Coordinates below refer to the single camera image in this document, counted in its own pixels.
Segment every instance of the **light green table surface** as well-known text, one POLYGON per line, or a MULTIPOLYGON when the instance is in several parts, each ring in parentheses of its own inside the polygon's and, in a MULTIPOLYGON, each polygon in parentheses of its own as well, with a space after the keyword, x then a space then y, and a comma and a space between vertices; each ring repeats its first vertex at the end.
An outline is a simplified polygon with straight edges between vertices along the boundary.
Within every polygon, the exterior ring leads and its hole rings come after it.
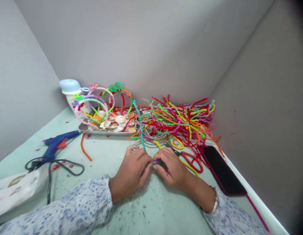
MULTIPOLYGON (((79 121, 70 108, 66 108, 46 126, 30 137, 10 155, 0 162, 0 179, 24 172, 24 165, 30 159, 41 157, 47 150, 42 140, 55 137, 69 131, 77 130, 79 121)), ((72 141, 57 156, 57 159, 68 159, 85 166, 82 175, 74 177, 62 168, 52 173, 52 200, 57 200, 82 181, 90 178, 100 178, 103 174, 113 177, 123 160, 126 148, 131 144, 142 147, 140 141, 126 141, 125 137, 92 135, 84 140, 84 148, 92 157, 90 162, 82 153, 80 141, 82 135, 72 141)), ((148 148, 147 152, 153 156, 158 148, 148 148)), ((217 187, 210 171, 204 166, 200 177, 208 184, 217 187)), ((252 191, 250 197, 259 199, 252 191)), ((29 202, 13 211, 0 216, 0 222, 7 221, 20 214, 33 212, 46 205, 47 186, 35 195, 29 202)), ((245 197, 233 198, 244 210, 260 222, 252 206, 245 197)), ((263 215, 269 228, 281 232, 283 227, 269 213, 264 204, 255 203, 263 215)), ((198 205, 187 195, 166 187, 156 172, 148 179, 144 189, 117 204, 113 216, 108 223, 97 227, 92 234, 214 234, 210 229, 198 205)))

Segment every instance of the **white bottle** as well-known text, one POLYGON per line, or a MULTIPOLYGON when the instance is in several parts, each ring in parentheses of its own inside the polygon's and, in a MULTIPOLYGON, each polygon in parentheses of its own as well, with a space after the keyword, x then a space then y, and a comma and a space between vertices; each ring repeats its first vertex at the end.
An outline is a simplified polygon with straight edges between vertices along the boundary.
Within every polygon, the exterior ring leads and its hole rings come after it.
MULTIPOLYGON (((81 88, 78 81, 74 80, 74 79, 64 79, 60 81, 60 87, 62 89, 62 93, 64 95, 66 95, 66 99, 67 102, 69 104, 69 106, 71 107, 71 109, 73 110, 73 112, 75 111, 75 108, 73 106, 73 103, 75 102, 76 99, 73 98, 73 96, 77 93, 81 93, 81 92, 89 92, 90 89, 88 87, 83 87, 81 88)), ((92 111, 91 107, 89 106, 89 102, 85 102, 83 107, 80 108, 81 111, 85 112, 85 113, 90 113, 92 111)))

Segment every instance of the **black cable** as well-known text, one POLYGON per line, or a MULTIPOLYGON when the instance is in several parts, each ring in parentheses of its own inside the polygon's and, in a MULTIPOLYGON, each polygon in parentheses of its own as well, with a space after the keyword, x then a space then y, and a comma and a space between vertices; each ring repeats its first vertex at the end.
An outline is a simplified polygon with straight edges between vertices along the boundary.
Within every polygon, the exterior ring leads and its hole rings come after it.
MULTIPOLYGON (((30 170, 30 168, 28 167, 28 164, 31 163, 32 161, 36 160, 36 159, 41 159, 41 157, 38 157, 38 158, 34 158, 32 160, 30 160, 28 163, 26 163, 25 165, 25 169, 26 170, 30 170)), ((59 164, 60 166, 62 166, 66 171, 68 171, 69 173, 71 173, 72 175, 74 176, 79 176, 81 175, 84 170, 85 170, 85 167, 79 163, 75 163, 75 162, 72 162, 72 161, 69 161, 67 159, 57 159, 57 160, 54 160, 52 162, 50 162, 50 165, 49 165, 49 169, 48 169, 48 175, 49 175, 49 183, 48 183, 48 193, 47 193, 47 205, 50 204, 50 198, 51 198, 51 183, 52 183, 52 177, 51 177, 51 165, 52 163, 57 163, 59 164), (82 172, 80 172, 79 174, 75 174, 74 172, 72 172, 69 168, 67 168, 65 165, 63 165, 60 161, 66 161, 66 162, 69 162, 73 165, 77 165, 77 166, 80 166, 82 168, 82 172)))

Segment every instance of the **black phone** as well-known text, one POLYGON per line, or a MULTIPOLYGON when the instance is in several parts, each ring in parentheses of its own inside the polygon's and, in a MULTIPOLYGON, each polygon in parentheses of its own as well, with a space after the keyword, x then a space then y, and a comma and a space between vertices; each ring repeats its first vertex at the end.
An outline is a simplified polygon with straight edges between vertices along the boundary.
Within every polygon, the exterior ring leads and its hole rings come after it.
POLYGON ((235 176, 234 172, 224 161, 213 146, 204 148, 202 156, 205 162, 210 166, 210 171, 217 181, 221 191, 227 196, 246 196, 247 191, 235 176))

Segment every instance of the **sleeve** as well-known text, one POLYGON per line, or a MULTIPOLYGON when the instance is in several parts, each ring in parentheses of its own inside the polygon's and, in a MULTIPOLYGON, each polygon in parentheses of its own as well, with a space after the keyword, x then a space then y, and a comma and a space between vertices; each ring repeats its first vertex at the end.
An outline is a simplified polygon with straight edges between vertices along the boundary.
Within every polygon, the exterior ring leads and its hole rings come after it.
POLYGON ((111 217, 109 176, 87 180, 60 200, 0 227, 0 234, 90 234, 111 217))
POLYGON ((216 234, 269 234, 262 224, 258 224, 235 201, 215 189, 218 208, 213 214, 204 213, 206 220, 216 234))

